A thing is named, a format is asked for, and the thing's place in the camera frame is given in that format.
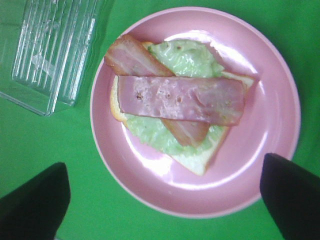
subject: ham slice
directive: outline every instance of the ham slice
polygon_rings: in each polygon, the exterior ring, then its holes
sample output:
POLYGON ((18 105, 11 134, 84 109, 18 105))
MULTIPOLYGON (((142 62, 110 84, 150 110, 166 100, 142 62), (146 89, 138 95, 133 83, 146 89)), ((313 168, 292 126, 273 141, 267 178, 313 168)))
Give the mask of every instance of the ham slice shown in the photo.
MULTIPOLYGON (((110 46, 104 59, 117 75, 174 76, 173 72, 161 64, 140 41, 130 34, 119 37, 110 46)), ((162 119, 162 122, 182 146, 197 147, 205 139, 210 127, 209 123, 201 121, 162 119)))
POLYGON ((244 111, 241 81, 223 77, 119 76, 123 113, 211 125, 236 125, 244 111))

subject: green surface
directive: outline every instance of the green surface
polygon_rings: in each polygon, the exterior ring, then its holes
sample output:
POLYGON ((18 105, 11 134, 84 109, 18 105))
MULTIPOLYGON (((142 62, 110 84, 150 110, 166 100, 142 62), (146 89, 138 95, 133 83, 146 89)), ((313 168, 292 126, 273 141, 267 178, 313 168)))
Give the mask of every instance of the green surface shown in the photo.
POLYGON ((115 0, 109 3, 101 13, 94 54, 74 108, 41 117, 0 98, 0 197, 51 164, 65 162, 71 202, 58 230, 62 240, 282 239, 261 200, 223 217, 184 219, 157 212, 131 197, 109 174, 96 149, 90 125, 90 92, 98 64, 109 45, 137 20, 180 6, 228 12, 261 31, 286 60, 301 103, 301 132, 293 160, 320 176, 320 1, 115 0))

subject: pink plate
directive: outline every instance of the pink plate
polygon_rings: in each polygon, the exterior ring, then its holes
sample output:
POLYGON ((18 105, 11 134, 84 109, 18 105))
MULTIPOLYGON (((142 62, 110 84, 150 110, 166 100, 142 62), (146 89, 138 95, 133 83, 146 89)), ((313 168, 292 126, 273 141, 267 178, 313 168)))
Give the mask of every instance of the pink plate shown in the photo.
POLYGON ((240 124, 232 127, 204 176, 143 145, 111 115, 114 78, 102 60, 91 92, 90 117, 101 158, 118 181, 142 203, 166 214, 213 218, 239 211, 261 195, 264 155, 291 159, 300 131, 294 79, 276 48, 259 31, 228 13, 178 7, 149 15, 129 27, 138 40, 154 43, 189 38, 214 46, 226 67, 257 79, 240 124))

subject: clear plastic container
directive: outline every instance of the clear plastic container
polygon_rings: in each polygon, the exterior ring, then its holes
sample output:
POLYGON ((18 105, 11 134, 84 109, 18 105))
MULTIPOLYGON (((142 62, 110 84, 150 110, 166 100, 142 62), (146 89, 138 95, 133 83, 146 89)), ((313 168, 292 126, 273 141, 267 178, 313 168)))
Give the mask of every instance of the clear plastic container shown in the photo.
POLYGON ((0 96, 42 116, 75 104, 100 0, 0 0, 0 96))

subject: sandwich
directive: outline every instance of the sandwich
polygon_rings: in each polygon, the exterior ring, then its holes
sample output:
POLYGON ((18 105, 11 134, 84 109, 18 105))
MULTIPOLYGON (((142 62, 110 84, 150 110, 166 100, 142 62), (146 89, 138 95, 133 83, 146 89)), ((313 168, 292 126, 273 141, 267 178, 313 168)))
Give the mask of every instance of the sandwich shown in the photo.
POLYGON ((152 43, 124 34, 104 57, 115 72, 114 118, 141 143, 199 176, 241 120, 254 82, 226 71, 212 51, 189 39, 152 43))

